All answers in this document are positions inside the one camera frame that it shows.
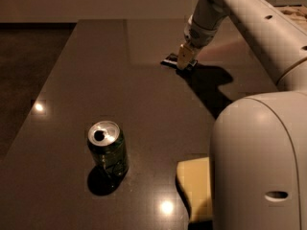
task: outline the oval hole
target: oval hole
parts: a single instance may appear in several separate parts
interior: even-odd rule
[[[272,191],[266,193],[266,200],[271,201],[271,202],[280,202],[286,200],[288,197],[287,192],[281,192],[281,191]]]

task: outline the table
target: table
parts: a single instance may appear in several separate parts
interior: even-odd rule
[[[1,164],[1,229],[192,229],[177,162],[207,156],[227,104],[276,89],[228,19],[191,74],[160,65],[183,27],[183,19],[78,23],[37,98],[43,110],[34,105]],[[130,169],[114,193],[98,196],[87,186],[86,136],[102,120],[124,131]]]

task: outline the soda can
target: soda can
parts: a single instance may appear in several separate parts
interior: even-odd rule
[[[89,131],[87,145],[96,165],[107,177],[120,179],[129,168],[124,133],[114,122],[101,121]]]

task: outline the yellow sponge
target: yellow sponge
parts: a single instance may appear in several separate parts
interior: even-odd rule
[[[213,213],[209,158],[179,162],[177,182],[190,206],[190,222],[211,220]]]

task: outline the can lid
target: can lid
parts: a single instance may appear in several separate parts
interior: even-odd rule
[[[101,121],[88,131],[88,140],[95,146],[105,147],[115,142],[120,128],[111,121]]]

